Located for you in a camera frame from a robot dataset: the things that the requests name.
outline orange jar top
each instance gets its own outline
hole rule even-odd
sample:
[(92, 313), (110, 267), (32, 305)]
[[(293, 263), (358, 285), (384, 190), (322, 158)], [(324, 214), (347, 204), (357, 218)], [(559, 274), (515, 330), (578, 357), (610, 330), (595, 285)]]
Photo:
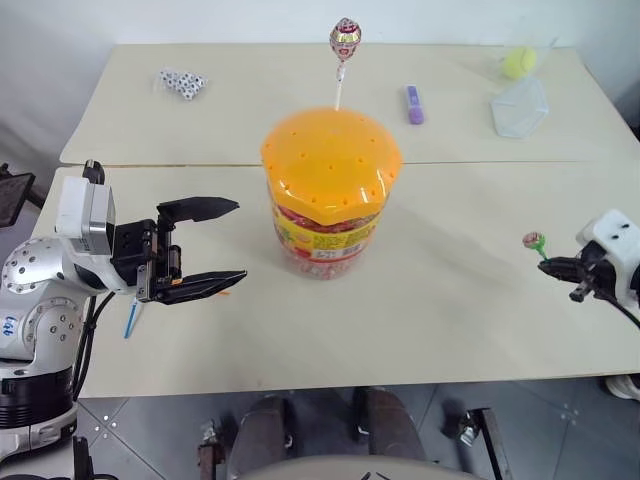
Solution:
[(402, 167), (391, 134), (344, 109), (289, 117), (261, 152), (274, 201), (321, 225), (378, 213)]

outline yellow ball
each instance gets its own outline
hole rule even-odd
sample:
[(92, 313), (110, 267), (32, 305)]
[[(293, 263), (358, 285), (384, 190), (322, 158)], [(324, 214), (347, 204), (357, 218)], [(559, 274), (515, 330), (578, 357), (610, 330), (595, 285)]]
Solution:
[(518, 80), (533, 70), (536, 66), (536, 57), (536, 51), (533, 48), (514, 48), (502, 62), (502, 73), (513, 80)]

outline plastic jar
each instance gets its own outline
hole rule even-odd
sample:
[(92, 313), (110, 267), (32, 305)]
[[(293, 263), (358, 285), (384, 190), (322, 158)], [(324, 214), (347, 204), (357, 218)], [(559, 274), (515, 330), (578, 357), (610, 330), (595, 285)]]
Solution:
[(262, 162), (280, 243), (300, 271), (322, 279), (348, 270), (366, 248), (402, 167), (382, 125), (331, 108), (280, 123)]

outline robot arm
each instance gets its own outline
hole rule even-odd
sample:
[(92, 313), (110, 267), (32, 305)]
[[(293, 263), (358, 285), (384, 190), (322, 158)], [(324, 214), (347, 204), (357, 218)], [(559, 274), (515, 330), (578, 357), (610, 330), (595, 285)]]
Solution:
[(626, 308), (640, 305), (640, 228), (618, 210), (589, 222), (576, 236), (582, 250), (576, 257), (543, 260), (547, 275), (578, 286), (569, 294), (575, 302), (589, 293), (611, 303), (640, 328)]
[(89, 297), (112, 291), (165, 304), (206, 298), (246, 276), (209, 272), (182, 278), (175, 223), (217, 218), (238, 204), (191, 198), (158, 206), (158, 220), (115, 224), (104, 172), (88, 162), (66, 178), (56, 235), (20, 245), (2, 265), (0, 288), (0, 462), (71, 436), (73, 375)]

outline table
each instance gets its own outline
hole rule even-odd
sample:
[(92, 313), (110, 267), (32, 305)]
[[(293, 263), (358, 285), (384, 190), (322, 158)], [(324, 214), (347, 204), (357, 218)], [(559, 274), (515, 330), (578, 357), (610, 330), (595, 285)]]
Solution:
[[(344, 107), (393, 133), (407, 163), (604, 161), (640, 147), (573, 49), (547, 57), (538, 77), (550, 114), (526, 140), (496, 135), (489, 100), (509, 83), (504, 50), (362, 44), (349, 61)], [(192, 102), (154, 88), (160, 69), (206, 75)], [(332, 105), (337, 60), (328, 45), (120, 45), (61, 161), (104, 165), (255, 165), (276, 123)], [(418, 86), (427, 122), (409, 125), (403, 86)]]
[[(406, 165), (357, 267), (318, 281), (287, 270), (260, 167), (108, 168), (117, 221), (155, 205), (224, 196), (241, 208), (178, 225), (185, 275), (246, 268), (230, 295), (100, 318), (82, 395), (166, 395), (346, 385), (600, 375), (640, 370), (640, 334), (611, 306), (569, 300), (521, 245), (550, 255), (619, 207), (640, 222), (638, 162)], [(60, 168), (34, 235), (50, 235)]]

